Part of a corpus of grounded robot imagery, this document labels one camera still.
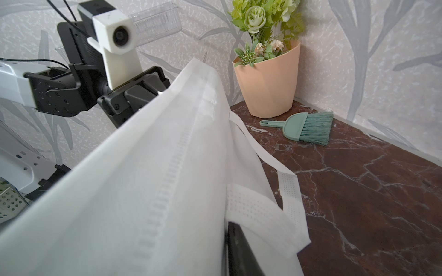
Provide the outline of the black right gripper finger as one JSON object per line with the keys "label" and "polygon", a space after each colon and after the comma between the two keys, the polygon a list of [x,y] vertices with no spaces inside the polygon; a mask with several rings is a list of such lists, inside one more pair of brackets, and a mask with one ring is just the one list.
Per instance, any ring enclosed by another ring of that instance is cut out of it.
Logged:
{"label": "black right gripper finger", "polygon": [[228,223],[226,244],[229,276],[264,276],[240,225]]}

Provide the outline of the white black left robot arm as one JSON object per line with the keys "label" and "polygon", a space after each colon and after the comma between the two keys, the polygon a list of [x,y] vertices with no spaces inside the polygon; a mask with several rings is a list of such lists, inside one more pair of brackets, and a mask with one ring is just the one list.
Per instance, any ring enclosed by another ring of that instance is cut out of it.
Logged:
{"label": "white black left robot arm", "polygon": [[1,60],[1,179],[20,198],[35,200],[69,172],[62,153],[74,147],[71,123],[100,106],[119,127],[165,91],[169,79],[154,66],[111,88],[102,55],[82,33],[82,22],[57,27],[68,63]]}

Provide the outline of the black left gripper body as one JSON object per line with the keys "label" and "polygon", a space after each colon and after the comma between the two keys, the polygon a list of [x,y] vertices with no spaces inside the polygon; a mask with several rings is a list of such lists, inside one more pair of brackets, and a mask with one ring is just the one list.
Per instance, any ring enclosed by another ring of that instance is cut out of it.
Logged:
{"label": "black left gripper body", "polygon": [[123,125],[139,109],[151,102],[169,86],[163,70],[153,66],[112,89],[106,78],[102,55],[80,34],[83,22],[73,26],[59,23],[57,30],[67,52],[69,68],[48,67],[25,72],[32,98],[39,112],[61,117],[74,117],[100,105],[116,126]]}

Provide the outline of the white insulated delivery bag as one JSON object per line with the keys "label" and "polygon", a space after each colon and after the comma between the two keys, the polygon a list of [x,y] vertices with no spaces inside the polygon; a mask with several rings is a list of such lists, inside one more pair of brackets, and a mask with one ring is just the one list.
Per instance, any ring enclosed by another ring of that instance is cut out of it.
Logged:
{"label": "white insulated delivery bag", "polygon": [[191,60],[1,233],[3,276],[226,276],[231,227],[248,275],[300,276],[310,243],[297,176]]}

